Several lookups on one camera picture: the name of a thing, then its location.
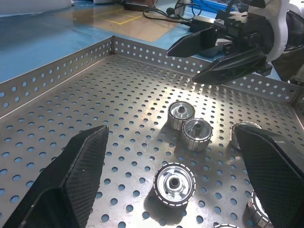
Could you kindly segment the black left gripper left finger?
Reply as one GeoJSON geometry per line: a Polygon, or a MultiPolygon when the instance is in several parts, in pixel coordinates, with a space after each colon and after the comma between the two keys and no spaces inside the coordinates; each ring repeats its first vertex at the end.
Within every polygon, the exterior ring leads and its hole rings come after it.
{"type": "Polygon", "coordinates": [[[105,159],[109,128],[101,125],[70,139],[34,181],[5,228],[84,228],[105,159]]]}

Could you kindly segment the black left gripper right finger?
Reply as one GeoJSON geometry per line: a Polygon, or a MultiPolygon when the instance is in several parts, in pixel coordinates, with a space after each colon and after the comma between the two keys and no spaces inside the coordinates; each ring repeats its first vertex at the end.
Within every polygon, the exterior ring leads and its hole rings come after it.
{"type": "Polygon", "coordinates": [[[304,226],[304,154],[280,134],[235,127],[251,185],[276,228],[304,226]]]}

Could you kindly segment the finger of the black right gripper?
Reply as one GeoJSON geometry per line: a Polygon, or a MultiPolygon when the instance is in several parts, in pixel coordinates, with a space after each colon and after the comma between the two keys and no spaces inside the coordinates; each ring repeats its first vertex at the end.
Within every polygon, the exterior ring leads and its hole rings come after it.
{"type": "Polygon", "coordinates": [[[166,52],[169,57],[191,57],[212,48],[217,41],[217,29],[210,27],[181,37],[166,52]]]}
{"type": "Polygon", "coordinates": [[[193,77],[193,82],[205,85],[220,85],[263,69],[266,54],[261,48],[234,53],[216,59],[193,77]]]}

